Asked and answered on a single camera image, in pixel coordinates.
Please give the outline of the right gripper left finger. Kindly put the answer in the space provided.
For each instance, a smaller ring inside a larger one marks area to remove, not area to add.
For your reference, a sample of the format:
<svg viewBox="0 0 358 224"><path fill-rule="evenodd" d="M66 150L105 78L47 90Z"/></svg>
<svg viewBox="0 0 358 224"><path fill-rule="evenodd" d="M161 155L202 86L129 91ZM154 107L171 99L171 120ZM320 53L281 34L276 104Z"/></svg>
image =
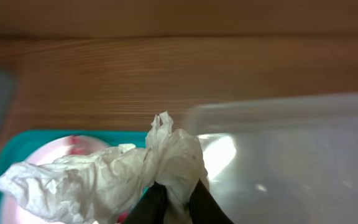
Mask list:
<svg viewBox="0 0 358 224"><path fill-rule="evenodd" d="M155 182L143 194L122 224L163 224L167 202L165 186Z"/></svg>

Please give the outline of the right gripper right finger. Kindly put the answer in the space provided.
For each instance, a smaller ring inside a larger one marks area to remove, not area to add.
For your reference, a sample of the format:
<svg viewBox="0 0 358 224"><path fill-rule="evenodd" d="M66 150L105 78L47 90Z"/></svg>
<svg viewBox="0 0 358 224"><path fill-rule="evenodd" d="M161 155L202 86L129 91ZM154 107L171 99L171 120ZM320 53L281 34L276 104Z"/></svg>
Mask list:
<svg viewBox="0 0 358 224"><path fill-rule="evenodd" d="M188 208L193 224L233 224L201 180L191 194Z"/></svg>

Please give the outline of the white tissue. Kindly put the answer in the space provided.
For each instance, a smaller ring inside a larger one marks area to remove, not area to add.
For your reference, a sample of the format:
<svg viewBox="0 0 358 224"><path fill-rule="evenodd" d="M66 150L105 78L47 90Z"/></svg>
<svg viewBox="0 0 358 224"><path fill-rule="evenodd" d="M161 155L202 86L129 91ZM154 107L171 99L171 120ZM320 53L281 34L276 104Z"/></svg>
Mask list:
<svg viewBox="0 0 358 224"><path fill-rule="evenodd" d="M47 222L109 223L134 208L146 188L167 190L165 223L189 223L185 207L197 183L208 183L197 137L155 116L145 147L121 144L40 166L18 162L0 176L0 192Z"/></svg>

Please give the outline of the red snack wrapper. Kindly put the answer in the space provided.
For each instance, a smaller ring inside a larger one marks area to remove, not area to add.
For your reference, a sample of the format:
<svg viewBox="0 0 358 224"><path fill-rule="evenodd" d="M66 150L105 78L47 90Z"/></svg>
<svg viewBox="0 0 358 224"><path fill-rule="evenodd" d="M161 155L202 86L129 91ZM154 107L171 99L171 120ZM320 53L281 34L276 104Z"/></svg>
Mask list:
<svg viewBox="0 0 358 224"><path fill-rule="evenodd" d="M86 147L79 136L70 136L68 138L70 143L69 155L85 155Z"/></svg>

